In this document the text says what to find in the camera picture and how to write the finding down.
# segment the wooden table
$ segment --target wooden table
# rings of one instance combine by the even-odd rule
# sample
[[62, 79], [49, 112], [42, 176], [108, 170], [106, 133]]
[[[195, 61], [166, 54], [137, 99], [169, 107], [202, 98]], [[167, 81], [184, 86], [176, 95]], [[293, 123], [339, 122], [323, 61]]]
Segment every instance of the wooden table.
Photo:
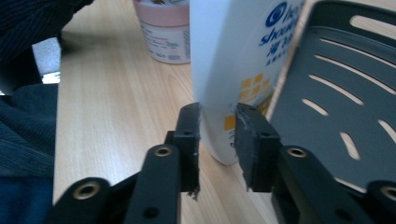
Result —
[[[394, 0], [362, 2], [396, 10]], [[55, 202], [84, 177], [116, 184], [138, 172], [193, 101], [190, 65], [150, 58], [132, 0], [96, 0], [63, 35]], [[201, 146], [200, 168], [199, 201], [182, 195], [182, 223], [277, 223], [270, 195], [246, 192], [238, 164], [223, 166]]]

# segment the slot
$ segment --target slot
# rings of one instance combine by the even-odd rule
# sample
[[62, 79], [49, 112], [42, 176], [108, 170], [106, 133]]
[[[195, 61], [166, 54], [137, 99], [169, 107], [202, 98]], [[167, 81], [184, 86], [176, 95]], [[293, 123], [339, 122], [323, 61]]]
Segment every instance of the slot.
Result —
[[350, 19], [349, 23], [356, 28], [391, 39], [395, 39], [396, 36], [396, 26], [383, 21], [377, 21], [363, 16], [354, 16]]
[[361, 49], [355, 49], [355, 48], [353, 48], [353, 47], [350, 47], [350, 46], [348, 46], [348, 45], [345, 45], [345, 44], [341, 44], [341, 43], [332, 41], [332, 40], [330, 40], [330, 39], [321, 38], [320, 40], [323, 41], [323, 42], [329, 43], [329, 44], [333, 44], [333, 45], [338, 46], [338, 47], [342, 47], [342, 48], [344, 48], [344, 49], [353, 50], [353, 51], [358, 52], [358, 53], [360, 53], [360, 54], [362, 54], [362, 55], [365, 55], [365, 56], [370, 57], [370, 58], [372, 58], [372, 59], [374, 59], [374, 60], [377, 60], [377, 61], [379, 61], [379, 62], [381, 62], [381, 63], [384, 63], [384, 64], [386, 64], [386, 65], [389, 65], [389, 66], [392, 67], [392, 68], [396, 68], [396, 64], [395, 64], [395, 63], [391, 63], [391, 62], [389, 62], [389, 61], [387, 61], [387, 60], [384, 60], [384, 59], [382, 59], [382, 58], [379, 58], [379, 57], [375, 56], [374, 54], [368, 53], [368, 52], [363, 51], [363, 50], [361, 50]]
[[329, 116], [329, 113], [320, 105], [308, 100], [308, 99], [303, 99], [302, 100], [304, 104], [308, 105], [309, 107], [313, 108], [314, 110], [316, 110], [319, 114], [323, 115], [323, 116]]
[[356, 190], [356, 191], [358, 191], [358, 192], [360, 192], [360, 193], [366, 193], [366, 192], [367, 192], [366, 189], [364, 189], [364, 188], [362, 188], [362, 187], [359, 187], [359, 186], [357, 186], [357, 185], [354, 185], [354, 184], [352, 184], [352, 183], [350, 183], [350, 182], [347, 182], [347, 181], [345, 181], [345, 180], [343, 180], [343, 179], [340, 179], [340, 178], [338, 178], [338, 177], [335, 177], [334, 179], [335, 179], [338, 183], [343, 184], [343, 185], [345, 185], [345, 186], [347, 186], [347, 187], [349, 187], [349, 188], [351, 188], [351, 189], [354, 189], [354, 190]]
[[359, 155], [359, 151], [356, 148], [356, 145], [353, 142], [352, 137], [348, 133], [342, 133], [342, 132], [340, 132], [340, 136], [343, 139], [344, 144], [346, 145], [346, 150], [349, 156], [353, 160], [359, 161], [361, 159], [361, 156]]
[[324, 56], [321, 56], [321, 55], [317, 55], [316, 54], [315, 57], [318, 58], [318, 59], [321, 59], [321, 60], [323, 60], [325, 62], [333, 63], [335, 65], [338, 65], [338, 66], [342, 67], [342, 68], [345, 68], [345, 69], [355, 73], [356, 75], [358, 75], [360, 77], [363, 77], [363, 78], [366, 78], [367, 80], [373, 82], [375, 85], [377, 85], [378, 87], [384, 89], [385, 91], [389, 92], [390, 94], [396, 95], [396, 90], [394, 90], [392, 87], [390, 87], [387, 84], [385, 84], [385, 83], [383, 83], [383, 82], [381, 82], [381, 81], [379, 81], [379, 80], [377, 80], [377, 79], [375, 79], [375, 78], [363, 73], [362, 71], [360, 71], [360, 70], [358, 70], [356, 68], [353, 68], [353, 67], [351, 67], [349, 65], [337, 62], [336, 60], [333, 60], [333, 59], [330, 59], [330, 58], [327, 58], [327, 57], [324, 57]]
[[349, 98], [350, 100], [352, 100], [353, 102], [355, 102], [358, 105], [364, 105], [364, 102], [359, 99], [357, 96], [355, 96], [354, 94], [352, 94], [350, 91], [345, 90], [344, 88], [335, 85], [334, 83], [322, 78], [322, 77], [318, 77], [315, 75], [309, 75], [309, 77], [311, 77], [312, 79], [314, 79], [315, 81], [318, 81], [332, 89], [334, 89], [335, 91], [338, 91], [340, 93], [342, 93], [343, 95], [345, 95], [347, 98]]
[[379, 119], [378, 123], [382, 126], [382, 128], [387, 132], [390, 136], [390, 138], [395, 142], [396, 144], [396, 131], [384, 120]]

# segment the striped fabric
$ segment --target striped fabric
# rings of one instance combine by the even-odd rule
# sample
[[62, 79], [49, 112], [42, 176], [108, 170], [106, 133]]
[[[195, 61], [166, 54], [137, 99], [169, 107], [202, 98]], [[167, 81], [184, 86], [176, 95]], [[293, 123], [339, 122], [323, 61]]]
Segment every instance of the striped fabric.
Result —
[[33, 44], [56, 36], [93, 0], [1, 0], [0, 66]]

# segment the white plastic bottle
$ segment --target white plastic bottle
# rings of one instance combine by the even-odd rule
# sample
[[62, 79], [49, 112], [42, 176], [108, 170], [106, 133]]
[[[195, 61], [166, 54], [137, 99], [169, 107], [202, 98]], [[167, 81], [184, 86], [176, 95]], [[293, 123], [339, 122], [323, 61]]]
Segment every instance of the white plastic bottle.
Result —
[[202, 105], [201, 136], [223, 164], [233, 148], [238, 102], [265, 113], [304, 0], [191, 0], [194, 100]]

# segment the metal screw hole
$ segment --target metal screw hole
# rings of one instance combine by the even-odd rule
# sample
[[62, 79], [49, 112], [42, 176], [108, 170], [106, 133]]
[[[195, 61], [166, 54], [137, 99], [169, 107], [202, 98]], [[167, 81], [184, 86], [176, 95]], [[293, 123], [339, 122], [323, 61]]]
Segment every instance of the metal screw hole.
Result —
[[396, 202], [396, 188], [385, 186], [381, 188], [381, 192], [387, 196], [387, 198]]
[[288, 153], [293, 157], [304, 158], [306, 157], [306, 152], [299, 148], [289, 148]]
[[172, 153], [170, 148], [162, 147], [155, 150], [155, 155], [159, 157], [169, 156]]
[[78, 200], [86, 200], [99, 192], [100, 185], [96, 181], [87, 182], [79, 186], [73, 193], [73, 197]]

